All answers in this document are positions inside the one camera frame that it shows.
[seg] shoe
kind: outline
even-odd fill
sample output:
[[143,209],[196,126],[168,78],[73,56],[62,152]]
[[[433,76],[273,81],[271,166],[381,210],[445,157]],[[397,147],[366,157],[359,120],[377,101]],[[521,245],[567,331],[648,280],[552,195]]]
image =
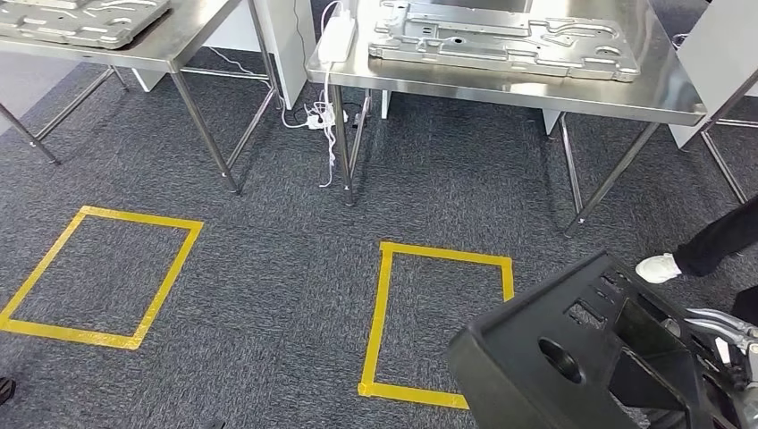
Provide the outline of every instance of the shoe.
[[637,264],[637,274],[648,283],[661,284],[675,279],[682,274],[677,266],[677,261],[671,253],[664,253],[657,257],[648,257]]

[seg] yellow tape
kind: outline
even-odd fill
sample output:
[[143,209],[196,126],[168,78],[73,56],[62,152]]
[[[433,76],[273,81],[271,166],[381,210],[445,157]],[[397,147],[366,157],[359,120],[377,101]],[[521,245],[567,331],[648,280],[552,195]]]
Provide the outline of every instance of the yellow tape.
[[68,241],[74,230],[76,230],[83,219],[84,214],[81,211],[73,216],[73,219],[71,223],[69,223],[69,226],[63,230],[63,234],[58,237],[58,240],[55,241],[50,250],[47,251],[45,256],[42,257],[42,260],[39,261],[39,264],[37,264],[37,266],[31,272],[29,278],[26,279],[21,288],[16,291],[15,295],[13,295],[13,298],[11,298],[5,308],[3,308],[3,311],[0,312],[0,329],[4,329],[5,322],[11,317],[11,314],[16,311],[16,308],[19,307],[21,300],[26,297],[26,295],[31,290],[31,287],[34,286],[34,283],[39,280],[39,277],[42,276],[42,273],[47,269],[50,263],[53,262],[55,256],[61,250],[63,245],[66,244],[66,241]]
[[[171,267],[168,270],[168,274],[158,288],[158,292],[153,297],[152,302],[147,307],[145,315],[139,322],[139,325],[135,333],[131,336],[117,335],[105,332],[85,331],[75,328],[66,328],[62,326],[54,326],[50,324],[36,324],[33,322],[27,322],[23,320],[11,319],[11,315],[21,304],[24,297],[27,296],[32,286],[39,280],[39,277],[47,269],[55,256],[61,250],[66,241],[71,237],[73,232],[79,227],[81,221],[86,215],[93,215],[98,217],[104,217],[107,219],[115,219],[121,221],[129,221],[136,223],[148,223],[157,226],[167,226],[173,228],[182,228],[189,230],[187,237],[179,249],[176,258],[173,260]],[[188,221],[185,219],[173,219],[171,217],[153,216],[151,214],[139,214],[131,212],[119,212],[116,210],[109,210],[105,208],[84,206],[73,217],[71,223],[63,231],[63,234],[55,241],[55,244],[47,251],[42,260],[31,272],[29,278],[22,284],[21,288],[13,295],[13,298],[0,312],[0,330],[8,332],[23,333],[27,335],[35,335],[38,337],[53,338],[63,341],[75,341],[85,344],[93,344],[97,346],[115,347],[118,349],[137,349],[145,339],[147,330],[150,329],[150,325],[156,319],[158,311],[163,305],[166,297],[173,283],[176,281],[176,277],[179,275],[184,261],[187,259],[190,250],[192,249],[195,240],[200,234],[200,230],[203,228],[203,223],[199,221]]]
[[63,341],[83,342],[97,346],[115,347],[117,349],[134,350],[139,347],[139,340],[126,335],[85,331],[83,329],[64,328],[51,324],[36,324],[23,320],[10,319],[3,327],[4,331],[35,335],[37,337],[53,338]]
[[389,250],[394,253],[417,255],[420,257],[439,257],[442,259],[452,259],[454,261],[474,262],[487,265],[503,265],[506,262],[510,263],[509,257],[496,257],[479,253],[461,252],[459,250],[448,250],[447,248],[425,248],[409,244],[383,242],[381,249]]
[[502,300],[507,301],[512,299],[515,295],[513,289],[513,265],[510,262],[510,258],[506,257],[502,262]]
[[415,387],[394,386],[391,384],[374,383],[370,389],[372,395],[389,400],[405,400],[419,404],[437,405],[440,407],[468,409],[466,398],[457,393],[445,391],[428,391]]
[[161,306],[164,304],[164,301],[168,296],[168,292],[171,291],[173,282],[176,280],[176,277],[179,275],[179,271],[181,271],[181,268],[184,266],[184,261],[187,259],[187,255],[190,254],[190,249],[192,249],[192,245],[195,244],[195,240],[198,239],[199,234],[200,229],[192,229],[189,231],[189,234],[187,234],[187,238],[184,240],[184,244],[181,245],[179,253],[173,260],[173,264],[171,265],[171,268],[169,268],[168,274],[166,275],[163,283],[161,283],[161,287],[158,288],[158,293],[153,298],[153,302],[151,302],[147,307],[147,311],[142,317],[142,321],[139,322],[139,326],[137,326],[137,331],[134,333],[134,338],[139,338],[139,342],[142,342],[142,339],[144,339],[145,335],[147,334],[147,330],[150,329],[150,325],[153,324],[153,321],[156,320],[158,310],[160,310]]
[[382,344],[384,330],[384,315],[387,312],[387,299],[390,296],[390,271],[392,270],[392,252],[382,251],[382,267],[379,268],[379,287],[376,291],[374,320],[371,322],[371,333],[368,335],[366,362],[363,364],[361,384],[374,383],[376,363],[379,361],[379,346]]
[[366,347],[366,361],[363,365],[363,374],[358,384],[358,395],[376,396],[390,400],[405,400],[427,405],[441,407],[468,409],[468,404],[463,395],[448,393],[445,391],[429,391],[415,387],[396,386],[385,383],[374,383],[376,366],[379,360],[379,349],[382,344],[384,330],[384,318],[387,312],[387,300],[390,294],[390,277],[392,274],[392,255],[405,253],[420,257],[438,257],[455,261],[473,262],[478,264],[497,265],[502,271],[502,297],[507,301],[513,298],[513,274],[509,257],[497,257],[492,255],[480,255],[477,253],[448,250],[445,248],[425,248],[408,244],[392,243],[383,241],[379,249],[382,251],[382,264],[379,268],[379,282],[376,290],[376,304],[374,318],[371,322],[371,332],[368,334],[368,346]]
[[182,228],[185,230],[200,230],[203,223],[200,221],[188,221],[186,219],[176,219],[173,217],[153,216],[151,214],[120,212],[107,208],[84,206],[79,211],[81,214],[104,217],[107,219],[116,219],[119,221],[129,221],[136,223],[149,223],[158,226],[170,226],[173,228]]

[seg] gray carpet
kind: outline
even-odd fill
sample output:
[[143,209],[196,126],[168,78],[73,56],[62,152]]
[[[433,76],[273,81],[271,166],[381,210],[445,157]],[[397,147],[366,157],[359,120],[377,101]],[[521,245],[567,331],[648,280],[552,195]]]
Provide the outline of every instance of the gray carpet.
[[[672,33],[687,30],[704,8],[659,3]],[[259,67],[254,57],[230,55]],[[193,62],[226,66],[207,51]],[[78,67],[24,121],[38,129],[100,70]],[[228,153],[265,88],[187,80]],[[346,98],[358,101],[359,91]],[[756,112],[748,100],[737,113]],[[641,128],[580,115],[568,126],[585,195]],[[230,429],[475,427],[466,411],[358,396],[380,241],[510,256],[519,293],[602,248],[629,264],[671,249],[737,205],[703,145],[678,151],[661,128],[568,240],[565,160],[537,111],[397,94],[391,118],[374,119],[366,132],[353,208],[342,205],[339,186],[317,186],[326,179],[323,136],[284,129],[274,111],[234,170],[242,195],[224,192],[169,80],[150,94],[124,93],[109,80],[48,139],[59,167],[4,134],[0,303],[83,205],[206,226],[139,349],[0,332],[0,374],[19,382],[17,397],[0,407],[1,426],[199,429],[218,417]],[[754,194],[756,134],[719,128],[714,135]],[[14,317],[128,332],[184,233],[86,221]],[[758,283],[755,257],[750,249],[709,278],[677,280],[661,292],[684,306],[727,309],[737,291]],[[499,273],[404,256],[391,280],[377,380],[455,391],[444,347],[501,300]]]

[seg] stainless steel table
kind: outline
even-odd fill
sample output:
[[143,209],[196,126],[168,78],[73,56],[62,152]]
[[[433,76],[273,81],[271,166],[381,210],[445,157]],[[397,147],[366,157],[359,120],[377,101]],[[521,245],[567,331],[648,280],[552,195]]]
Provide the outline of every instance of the stainless steel table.
[[[648,0],[426,0],[433,4],[463,5],[484,9],[528,12],[537,16],[613,20],[624,31],[642,73],[632,83],[556,78],[524,73],[506,73],[425,63],[385,61],[368,55],[380,0],[353,0],[358,34],[345,63],[336,63],[329,74],[329,94],[336,111],[342,109],[341,87],[366,89],[366,101],[358,133],[348,149],[342,116],[336,116],[337,147],[347,204],[354,201],[352,174],[360,147],[370,90],[384,89],[411,94],[449,97],[504,105],[519,105],[562,112],[560,136],[566,151],[568,175],[577,216],[566,229],[570,235],[612,188],[661,123],[694,125],[705,108],[663,30]],[[308,65],[308,77],[324,82],[328,64],[320,63],[317,50]],[[619,163],[585,204],[564,115],[566,112],[596,114],[649,122]]]
[[[7,109],[0,105],[0,116],[9,120],[11,125],[29,141],[33,147],[38,147],[51,163],[58,164],[53,154],[48,151],[41,141],[55,129],[66,117],[68,117],[84,100],[86,100],[100,85],[110,76],[116,75],[126,89],[122,76],[115,67],[130,67],[141,70],[167,72],[171,74],[181,98],[187,105],[192,120],[198,127],[208,150],[218,165],[226,186],[231,192],[238,192],[237,182],[232,178],[231,168],[237,161],[240,152],[247,144],[250,136],[260,122],[263,113],[275,98],[281,108],[281,94],[271,58],[265,48],[263,31],[257,15],[255,0],[245,0],[249,3],[252,15],[252,24],[256,29],[258,44],[261,46],[261,54],[265,65],[265,74],[247,75],[238,72],[204,70],[184,67],[192,56],[203,46],[203,43],[234,10],[242,0],[172,0],[172,10],[164,15],[148,29],[140,33],[132,43],[127,46],[107,50],[95,47],[62,45],[56,43],[39,42],[17,38],[0,37],[0,52],[15,52],[36,56],[48,56],[67,60],[98,63],[107,65],[107,69],[79,94],[68,106],[66,106],[48,125],[36,134],[30,133],[14,118]],[[270,90],[263,103],[259,106],[252,121],[243,133],[237,146],[231,155],[224,160],[219,147],[206,126],[203,116],[200,114],[198,105],[192,99],[182,73],[194,72],[229,78],[241,78],[248,80],[261,80],[266,82]]]

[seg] power adapter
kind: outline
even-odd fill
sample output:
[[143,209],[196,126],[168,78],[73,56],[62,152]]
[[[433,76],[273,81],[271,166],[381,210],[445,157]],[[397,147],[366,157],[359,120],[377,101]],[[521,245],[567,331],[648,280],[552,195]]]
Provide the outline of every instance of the power adapter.
[[322,63],[344,63],[350,55],[355,37],[356,23],[350,11],[340,11],[326,24],[318,45],[318,59]]
[[[323,113],[323,116],[319,116],[317,114],[311,114],[308,116],[306,120],[306,124],[309,129],[311,130],[323,130],[324,128],[333,127],[334,126],[334,117],[332,116],[332,109],[329,109],[328,111]],[[342,111],[342,117],[344,118],[345,123],[348,121],[348,114],[345,111]]]

